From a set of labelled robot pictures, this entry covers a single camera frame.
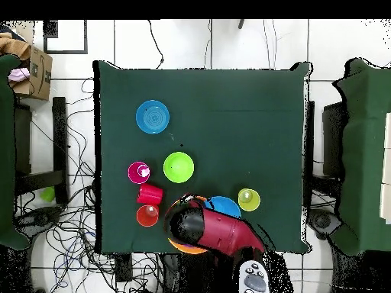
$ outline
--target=bowl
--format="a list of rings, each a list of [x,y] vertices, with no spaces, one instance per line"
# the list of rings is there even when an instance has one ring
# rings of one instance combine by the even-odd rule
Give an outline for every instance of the bowl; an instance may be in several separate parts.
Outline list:
[[[166,129],[170,121],[167,107],[157,100],[145,101],[136,111],[136,123],[147,134],[158,134]]]
[[[236,218],[241,217],[241,209],[236,202],[230,198],[216,196],[209,198],[204,204],[207,208],[221,212],[222,214],[227,214],[228,216]]]
[[[164,175],[174,183],[184,183],[194,173],[192,158],[182,152],[170,154],[163,164]]]

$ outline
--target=green cloth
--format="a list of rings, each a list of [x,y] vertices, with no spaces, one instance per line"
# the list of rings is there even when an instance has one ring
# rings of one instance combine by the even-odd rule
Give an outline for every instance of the green cloth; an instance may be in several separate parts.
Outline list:
[[[343,133],[345,179],[339,213],[346,224],[331,236],[342,252],[391,251],[391,225],[380,218],[386,113],[391,112],[391,70],[361,59],[347,64],[347,75],[335,83],[347,103],[349,121]]]
[[[30,246],[29,239],[17,232],[12,223],[15,200],[15,94],[8,85],[8,75],[20,64],[16,56],[0,56],[0,244],[15,250]]]
[[[242,188],[260,193],[257,210],[241,211],[260,236],[257,224],[276,250],[307,252],[300,231],[303,90],[309,71],[308,63],[283,71],[116,69],[105,62],[97,70],[95,65],[95,81],[100,77],[102,252],[178,253],[163,231],[167,208],[187,192],[237,201]],[[170,123],[160,134],[146,134],[136,124],[137,108],[151,99],[170,112]],[[189,154],[195,164],[192,177],[182,184],[163,174],[164,160],[176,151]],[[135,161],[145,162],[151,169],[148,183],[164,190],[160,219],[148,228],[136,220],[139,185],[128,178]]]

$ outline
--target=pink cup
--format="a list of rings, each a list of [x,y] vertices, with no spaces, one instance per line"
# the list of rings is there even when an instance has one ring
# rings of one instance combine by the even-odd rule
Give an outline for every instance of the pink cup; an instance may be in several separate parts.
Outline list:
[[[128,178],[136,184],[145,183],[150,178],[150,168],[143,162],[134,162],[129,166]]]

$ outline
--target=orange plate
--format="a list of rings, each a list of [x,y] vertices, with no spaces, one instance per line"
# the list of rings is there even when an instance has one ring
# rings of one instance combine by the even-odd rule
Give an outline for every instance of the orange plate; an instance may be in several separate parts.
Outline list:
[[[207,199],[204,198],[204,197],[200,197],[199,195],[196,196],[196,198],[198,198],[199,200],[202,200],[202,201],[206,201]],[[173,242],[170,238],[168,238],[169,242],[172,243],[172,245],[177,248],[178,250],[180,250],[181,252],[184,252],[184,253],[188,253],[188,254],[193,254],[193,255],[196,255],[196,254],[201,254],[201,253],[204,253],[206,252],[207,250],[204,250],[202,248],[199,248],[199,247],[195,247],[195,246],[185,246],[185,245],[182,245],[180,243],[175,243]]]

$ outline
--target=green bowl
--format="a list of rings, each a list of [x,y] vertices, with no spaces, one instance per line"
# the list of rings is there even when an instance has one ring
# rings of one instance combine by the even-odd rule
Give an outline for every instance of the green bowl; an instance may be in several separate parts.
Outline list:
[[[170,154],[163,164],[164,175],[174,183],[184,183],[194,172],[192,158],[182,152]]]

